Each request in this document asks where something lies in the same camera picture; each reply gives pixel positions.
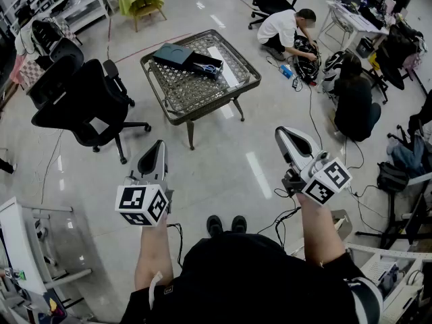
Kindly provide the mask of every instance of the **shelving unit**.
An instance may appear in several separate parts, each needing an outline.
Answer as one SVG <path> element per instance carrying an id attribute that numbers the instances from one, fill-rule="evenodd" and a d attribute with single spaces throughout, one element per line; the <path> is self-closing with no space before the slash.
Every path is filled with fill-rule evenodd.
<path id="1" fill-rule="evenodd" d="M 11 8 L 14 4 L 19 0 L 15 0 L 14 3 L 9 7 L 7 12 L 11 12 Z M 31 3 L 31 8 L 36 10 L 39 1 L 43 0 L 35 0 Z M 46 9 L 43 13 L 49 14 L 51 16 L 52 11 L 62 4 L 66 0 L 59 0 L 52 4 L 48 9 Z M 70 25 L 71 31 L 76 32 L 79 29 L 83 28 L 85 25 L 93 22 L 97 18 L 102 16 L 106 16 L 109 18 L 107 11 L 105 10 L 105 5 L 103 0 L 79 0 L 79 2 L 67 7 L 64 11 L 62 11 L 58 16 L 65 19 L 67 23 Z M 17 30 L 15 27 L 18 24 L 18 19 L 15 19 L 11 24 L 11 32 L 16 36 Z"/>

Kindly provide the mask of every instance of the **black backpack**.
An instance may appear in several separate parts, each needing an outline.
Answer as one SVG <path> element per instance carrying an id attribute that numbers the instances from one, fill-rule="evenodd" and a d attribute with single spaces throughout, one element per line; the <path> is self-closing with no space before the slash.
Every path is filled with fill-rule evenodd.
<path id="1" fill-rule="evenodd" d="M 408 174 L 392 165 L 390 162 L 378 163 L 379 175 L 377 185 L 380 190 L 386 192 L 401 192 L 408 185 Z"/>

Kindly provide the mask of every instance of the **black shoe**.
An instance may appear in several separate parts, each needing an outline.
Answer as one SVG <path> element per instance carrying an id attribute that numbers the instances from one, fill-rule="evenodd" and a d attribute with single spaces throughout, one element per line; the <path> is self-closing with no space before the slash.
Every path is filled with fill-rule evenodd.
<path id="1" fill-rule="evenodd" d="M 248 224 L 243 216 L 235 216 L 232 220 L 231 231 L 234 233 L 246 233 Z"/>
<path id="2" fill-rule="evenodd" d="M 222 222 L 218 216 L 211 215 L 207 219 L 207 231 L 212 238 L 223 233 Z"/>

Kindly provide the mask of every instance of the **black box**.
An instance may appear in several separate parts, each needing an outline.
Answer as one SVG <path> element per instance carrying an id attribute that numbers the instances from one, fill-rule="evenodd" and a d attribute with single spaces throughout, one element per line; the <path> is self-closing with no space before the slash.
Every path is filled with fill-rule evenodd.
<path id="1" fill-rule="evenodd" d="M 156 53 L 153 54 L 153 59 L 157 63 L 162 63 L 163 65 L 167 65 L 177 70 L 192 71 L 204 74 L 213 79 L 217 79 L 223 69 L 223 61 L 195 53 L 192 49 L 173 45 L 171 43 L 165 43 L 161 48 L 159 48 Z M 195 65 L 195 63 L 201 65 L 213 65 L 215 66 L 215 71 L 204 71 L 202 67 Z"/>

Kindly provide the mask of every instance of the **wicker table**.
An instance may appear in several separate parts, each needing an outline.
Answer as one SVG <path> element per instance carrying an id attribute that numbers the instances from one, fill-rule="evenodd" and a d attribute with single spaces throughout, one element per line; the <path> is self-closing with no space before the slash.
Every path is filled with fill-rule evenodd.
<path id="1" fill-rule="evenodd" d="M 141 59 L 141 66 L 169 122 L 175 126 L 186 122 L 190 149 L 194 150 L 194 120 L 234 102 L 244 121 L 238 97 L 256 88 L 261 75 L 216 30 L 208 30 L 176 42 L 196 53 L 210 56 L 209 47 L 216 47 L 239 85 L 230 87 L 220 75 L 217 80 L 189 71 L 176 70 L 153 60 L 153 53 Z"/>

